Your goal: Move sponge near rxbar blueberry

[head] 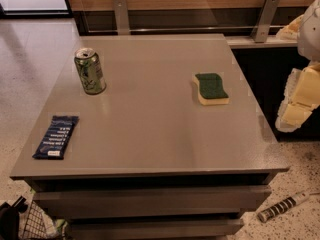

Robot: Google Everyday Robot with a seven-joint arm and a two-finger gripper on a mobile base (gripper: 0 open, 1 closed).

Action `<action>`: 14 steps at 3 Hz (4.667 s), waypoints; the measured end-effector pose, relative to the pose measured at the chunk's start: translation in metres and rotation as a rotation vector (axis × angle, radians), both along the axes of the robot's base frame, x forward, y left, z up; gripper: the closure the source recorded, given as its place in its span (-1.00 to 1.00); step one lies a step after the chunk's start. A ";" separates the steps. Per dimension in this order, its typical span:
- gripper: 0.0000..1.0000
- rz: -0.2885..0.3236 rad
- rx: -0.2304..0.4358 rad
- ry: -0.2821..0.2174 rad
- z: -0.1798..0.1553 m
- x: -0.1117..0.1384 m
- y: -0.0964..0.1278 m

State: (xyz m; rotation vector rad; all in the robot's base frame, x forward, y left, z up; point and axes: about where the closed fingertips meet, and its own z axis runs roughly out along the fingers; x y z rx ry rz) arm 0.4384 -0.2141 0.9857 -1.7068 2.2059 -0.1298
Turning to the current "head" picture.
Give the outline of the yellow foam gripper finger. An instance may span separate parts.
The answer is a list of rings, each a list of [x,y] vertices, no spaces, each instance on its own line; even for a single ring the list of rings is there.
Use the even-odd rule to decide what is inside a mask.
[[[281,28],[277,32],[276,37],[280,40],[296,40],[302,19],[303,15],[295,18],[288,25]]]
[[[303,70],[294,68],[288,76],[275,127],[291,133],[299,129],[320,106],[320,63]]]

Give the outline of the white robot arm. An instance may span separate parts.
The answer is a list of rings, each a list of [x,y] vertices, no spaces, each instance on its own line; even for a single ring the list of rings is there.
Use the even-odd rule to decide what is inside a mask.
[[[299,129],[320,106],[320,0],[315,0],[277,36],[292,37],[294,31],[298,54],[307,58],[309,64],[303,70],[293,68],[287,78],[275,122],[276,129],[285,133]]]

